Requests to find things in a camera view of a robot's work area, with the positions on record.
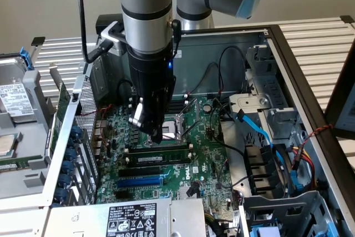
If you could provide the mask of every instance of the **capacitor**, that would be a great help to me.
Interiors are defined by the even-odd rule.
[[[202,110],[204,111],[205,114],[210,114],[212,111],[212,107],[208,104],[204,104],[202,107]]]
[[[229,208],[231,207],[232,201],[231,199],[227,199],[227,210],[229,210]]]

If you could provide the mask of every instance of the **robotic arm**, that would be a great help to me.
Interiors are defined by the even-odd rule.
[[[124,26],[115,22],[111,29],[103,31],[104,40],[92,52],[92,57],[88,57],[84,45],[83,52],[87,62],[91,63],[118,43],[126,44],[131,79],[138,96],[134,116],[129,122],[149,134],[152,141],[160,143],[164,115],[175,87],[173,59],[178,51],[181,29],[210,28],[212,10],[249,18],[258,2],[177,0],[177,13],[181,18],[178,21],[173,19],[172,0],[121,0]],[[79,7],[83,29],[82,0],[79,0]]]

